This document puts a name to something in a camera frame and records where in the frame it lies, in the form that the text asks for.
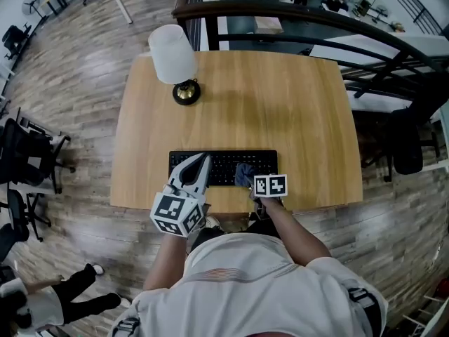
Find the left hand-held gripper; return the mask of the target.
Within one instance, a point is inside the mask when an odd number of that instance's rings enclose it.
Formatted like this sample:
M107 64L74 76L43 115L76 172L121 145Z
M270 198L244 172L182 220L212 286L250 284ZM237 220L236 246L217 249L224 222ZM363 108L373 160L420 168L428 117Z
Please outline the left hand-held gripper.
M150 211L160 232L188 237L205 217L205 193L212 165L211 156L200 152L173 168L169 184L156 193Z

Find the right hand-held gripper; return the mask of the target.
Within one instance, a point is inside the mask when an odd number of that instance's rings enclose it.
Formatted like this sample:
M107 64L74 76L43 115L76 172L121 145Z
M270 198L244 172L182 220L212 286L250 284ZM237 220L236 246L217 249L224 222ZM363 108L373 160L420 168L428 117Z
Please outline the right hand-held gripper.
M270 174L256 175L250 180L250 198L255 205L255 217L258 220L269 219L265 206L261 202L261 198L272 198L280 204L282 199L288 195L287 175L286 174Z

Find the dark blue cloth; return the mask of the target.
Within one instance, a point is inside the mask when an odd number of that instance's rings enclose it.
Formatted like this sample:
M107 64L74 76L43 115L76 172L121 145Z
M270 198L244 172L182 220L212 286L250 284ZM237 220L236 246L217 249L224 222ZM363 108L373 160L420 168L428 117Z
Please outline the dark blue cloth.
M250 189L253 186L254 176L257 170L253 165L247 163L238 163L234 176L234 184L238 187L246 187Z

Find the black keyboard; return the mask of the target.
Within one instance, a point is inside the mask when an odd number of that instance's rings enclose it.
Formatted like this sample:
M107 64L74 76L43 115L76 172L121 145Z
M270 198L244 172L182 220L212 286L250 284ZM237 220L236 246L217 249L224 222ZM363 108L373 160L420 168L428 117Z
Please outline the black keyboard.
M276 150L185 150L169 152L168 174L171 174L173 169L187 158L202 152L207 152L211 156L210 186L234 185L238 163L254 166L261 175L278 173Z

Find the person's left forearm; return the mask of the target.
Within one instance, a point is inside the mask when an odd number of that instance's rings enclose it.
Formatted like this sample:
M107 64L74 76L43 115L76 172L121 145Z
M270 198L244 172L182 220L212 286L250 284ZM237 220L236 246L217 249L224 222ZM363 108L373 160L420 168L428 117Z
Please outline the person's left forearm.
M173 287L183 276L186 250L186 238L165 234L143 284L143 290L151 291Z

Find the person's right forearm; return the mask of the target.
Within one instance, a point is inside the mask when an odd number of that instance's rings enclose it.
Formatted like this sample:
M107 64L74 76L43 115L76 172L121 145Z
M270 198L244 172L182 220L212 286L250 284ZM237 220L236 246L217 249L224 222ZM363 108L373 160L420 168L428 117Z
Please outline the person's right forearm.
M304 228L278 200L261 197L260 201L296 264L306 266L317 258L331 257L324 243Z

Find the person's black shorts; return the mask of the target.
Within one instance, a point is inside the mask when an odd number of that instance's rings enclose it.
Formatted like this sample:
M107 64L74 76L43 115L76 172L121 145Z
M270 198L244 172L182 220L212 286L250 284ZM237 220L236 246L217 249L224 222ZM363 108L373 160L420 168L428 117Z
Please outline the person's black shorts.
M271 237L275 237L280 239L280 236L271 220L256 220L253 221L251 225L248 226L245 233L253 233L253 234L263 234ZM224 234L227 234L222 228L219 231L208 230L203 226L199 230L199 234L196 236L190 251L192 252L195 248L200 246L202 243L214 239L216 237L220 237Z

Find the person's white shirt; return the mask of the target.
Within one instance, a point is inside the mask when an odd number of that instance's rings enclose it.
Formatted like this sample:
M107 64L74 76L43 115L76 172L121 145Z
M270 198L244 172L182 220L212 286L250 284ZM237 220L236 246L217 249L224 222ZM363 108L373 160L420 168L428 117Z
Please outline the person's white shirt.
M334 258L302 266L280 239L224 234L188 255L173 287L140 293L108 337L376 337L387 310L375 287Z

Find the table lamp with white shade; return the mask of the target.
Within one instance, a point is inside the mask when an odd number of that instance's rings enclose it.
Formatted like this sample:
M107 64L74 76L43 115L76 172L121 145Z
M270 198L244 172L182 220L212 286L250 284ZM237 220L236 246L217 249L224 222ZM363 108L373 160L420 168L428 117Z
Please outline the table lamp with white shade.
M196 79L198 65L194 50L179 25L164 25L148 38L157 78L173 87L173 99L179 105L193 105L201 95Z

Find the black office chair with jacket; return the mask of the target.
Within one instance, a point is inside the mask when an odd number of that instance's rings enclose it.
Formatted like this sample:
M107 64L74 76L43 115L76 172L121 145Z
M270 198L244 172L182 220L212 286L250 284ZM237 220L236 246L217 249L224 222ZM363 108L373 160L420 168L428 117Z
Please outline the black office chair with jacket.
M393 169L401 175L420 172L424 167L423 147L432 147L436 158L441 156L436 134L432 131L430 140L421 140L418 124L407 108L394 110L389 115L383 136L377 139L377 142L380 144L380 151L371 159L362 160L361 167L369 167L386 157L388 168L388 174L384 177L386 183L392 181Z

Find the cardboard box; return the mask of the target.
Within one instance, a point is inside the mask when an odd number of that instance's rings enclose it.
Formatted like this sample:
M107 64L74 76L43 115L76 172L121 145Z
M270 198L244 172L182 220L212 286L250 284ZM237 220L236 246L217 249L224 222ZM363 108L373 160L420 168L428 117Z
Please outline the cardboard box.
M256 34L282 34L281 22L275 17L255 16Z

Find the black mesh office chair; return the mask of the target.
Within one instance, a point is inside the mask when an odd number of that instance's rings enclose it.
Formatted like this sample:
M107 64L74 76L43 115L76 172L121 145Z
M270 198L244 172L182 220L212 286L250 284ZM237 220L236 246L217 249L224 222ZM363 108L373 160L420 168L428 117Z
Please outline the black mesh office chair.
M38 187L49 178L54 192L61 194L55 169L76 171L73 166L57 161L64 142L70 140L69 136L63 136L58 145L52 145L51 137L44 132L27 132L14 119L7 119L0 126L0 185L22 183Z

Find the black curved metal railing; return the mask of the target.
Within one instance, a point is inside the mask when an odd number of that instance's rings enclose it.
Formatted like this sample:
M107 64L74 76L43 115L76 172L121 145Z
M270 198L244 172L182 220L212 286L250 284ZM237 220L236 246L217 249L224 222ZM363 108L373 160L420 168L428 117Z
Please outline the black curved metal railing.
M268 41L308 44L310 56L336 62L353 109L389 112L402 100L421 119L449 111L449 42L441 37L388 33L372 25L320 8L257 1L177 0L177 23L199 20L206 28L208 49L222 41ZM228 17L283 18L333 27L348 34L322 39L285 34L220 33L218 20Z

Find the black reclined office chair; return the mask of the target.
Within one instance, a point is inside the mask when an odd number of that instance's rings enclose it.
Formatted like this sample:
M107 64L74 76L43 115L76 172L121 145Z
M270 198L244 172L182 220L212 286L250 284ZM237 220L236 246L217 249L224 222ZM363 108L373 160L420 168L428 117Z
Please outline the black reclined office chair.
M33 195L27 193L26 202L24 202L22 195L17 190L8 189L7 202L0 202L0 207L8 209L10 223L6 223L5 227L16 242L25 242L29 239L29 224L31 224L36 239L39 242L42 242L43 238L39 236L36 221L40 221L44 225L51 227L51 221L45 217L39 217L35 211L39 198L44 197L44 195L37 193L34 196L33 202L30 201L31 197Z

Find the white desk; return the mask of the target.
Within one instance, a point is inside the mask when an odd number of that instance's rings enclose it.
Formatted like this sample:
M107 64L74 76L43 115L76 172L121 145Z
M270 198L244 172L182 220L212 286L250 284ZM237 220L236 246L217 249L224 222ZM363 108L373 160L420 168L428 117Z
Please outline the white desk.
M432 116L430 122L440 121L445 141L447 159L436 162L428 166L424 166L422 172L433 171L436 169L445 169L449 174L449 101L442 105Z

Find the grey standing fan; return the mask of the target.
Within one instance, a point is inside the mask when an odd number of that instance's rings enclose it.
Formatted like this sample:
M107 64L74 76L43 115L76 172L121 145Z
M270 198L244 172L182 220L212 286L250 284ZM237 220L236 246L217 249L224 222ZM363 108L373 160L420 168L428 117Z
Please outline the grey standing fan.
M36 13L41 19L47 18L40 10L40 0L24 0L22 3L22 13L24 15L32 15Z

